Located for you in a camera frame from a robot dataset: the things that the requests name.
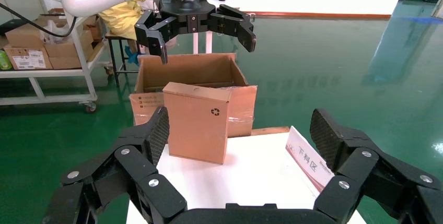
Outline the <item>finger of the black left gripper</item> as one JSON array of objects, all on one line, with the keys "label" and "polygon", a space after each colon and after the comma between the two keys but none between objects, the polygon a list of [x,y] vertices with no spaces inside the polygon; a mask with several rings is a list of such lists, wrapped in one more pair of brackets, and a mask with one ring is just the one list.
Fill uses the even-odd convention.
[{"label": "finger of the black left gripper", "polygon": [[254,52],[257,37],[248,14],[221,4],[208,14],[207,25],[209,31],[236,37],[248,52]]},{"label": "finger of the black left gripper", "polygon": [[168,63],[166,43],[178,35],[176,17],[162,18],[160,13],[145,11],[135,24],[137,43],[148,48],[150,55],[161,58],[163,64]]}]

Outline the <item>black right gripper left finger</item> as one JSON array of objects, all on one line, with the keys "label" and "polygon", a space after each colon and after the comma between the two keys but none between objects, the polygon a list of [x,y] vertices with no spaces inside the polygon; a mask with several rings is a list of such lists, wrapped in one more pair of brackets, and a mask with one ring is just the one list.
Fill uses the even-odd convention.
[{"label": "black right gripper left finger", "polygon": [[109,150],[62,175],[42,222],[97,223],[123,194],[147,223],[172,222],[188,205],[157,169],[168,137],[168,111],[157,107],[147,123],[126,128]]}]

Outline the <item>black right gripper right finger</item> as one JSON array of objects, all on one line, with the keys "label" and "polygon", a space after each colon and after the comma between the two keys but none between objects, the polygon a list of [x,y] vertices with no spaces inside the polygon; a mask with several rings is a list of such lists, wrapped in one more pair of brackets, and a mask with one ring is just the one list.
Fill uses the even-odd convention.
[{"label": "black right gripper right finger", "polygon": [[363,131],[342,126],[315,109],[310,135],[333,173],[314,210],[347,223],[363,197],[376,201],[398,223],[442,223],[442,183],[382,151]]}]

